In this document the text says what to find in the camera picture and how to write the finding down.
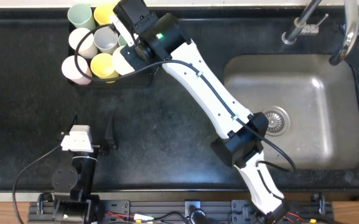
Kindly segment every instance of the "sink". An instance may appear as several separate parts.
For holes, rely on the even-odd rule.
[[[301,169],[359,163],[359,108],[353,71],[329,55],[241,55],[225,67],[228,91],[268,117],[266,137]],[[289,167],[263,143],[265,159]]]

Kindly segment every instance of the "chrome faucet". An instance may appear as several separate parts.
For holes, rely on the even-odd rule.
[[[295,43],[298,35],[312,35],[318,33],[319,25],[328,15],[326,14],[317,25],[307,25],[306,21],[321,1],[322,0],[312,0],[305,8],[304,12],[294,19],[290,29],[282,35],[282,40],[285,44]],[[349,54],[358,36],[359,15],[357,0],[344,0],[344,7],[347,21],[345,38],[341,47],[330,57],[329,62],[331,65],[338,65]]]

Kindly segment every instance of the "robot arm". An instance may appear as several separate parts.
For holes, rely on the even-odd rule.
[[[264,136],[268,121],[262,113],[252,114],[236,101],[204,62],[194,41],[186,36],[176,18],[166,14],[158,19],[142,0],[121,0],[113,9],[111,20],[123,35],[127,47],[121,50],[126,61],[139,69],[139,59],[146,63],[181,60],[199,70],[177,63],[165,63],[163,69],[178,80],[193,96],[212,121],[219,138],[212,148],[228,166],[235,166],[251,192],[259,210],[260,223],[276,223],[288,211],[283,194],[276,188],[265,164],[261,140],[249,128]]]

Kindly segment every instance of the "black countertop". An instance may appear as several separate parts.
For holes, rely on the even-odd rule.
[[[222,80],[225,65],[243,54],[331,54],[342,43],[343,9],[330,11],[317,36],[281,42],[300,9],[171,10]],[[27,164],[51,150],[56,134],[75,114],[91,126],[95,141],[111,115],[119,149],[100,157],[94,191],[139,189],[246,190],[239,173],[210,148],[217,137],[211,122],[177,81],[159,70],[149,88],[78,90],[60,66],[67,57],[66,9],[20,13],[0,11],[0,190],[10,190]],[[159,9],[161,15],[166,10]],[[359,41],[347,62],[355,71],[359,97]],[[19,190],[50,190],[50,178],[67,152],[54,152],[28,170]],[[271,171],[282,190],[359,190],[359,166],[350,170]]]

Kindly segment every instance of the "sink drain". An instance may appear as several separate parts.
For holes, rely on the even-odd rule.
[[[271,106],[262,110],[269,121],[268,130],[266,134],[271,136],[278,136],[284,133],[290,125],[290,118],[288,114],[278,106]]]

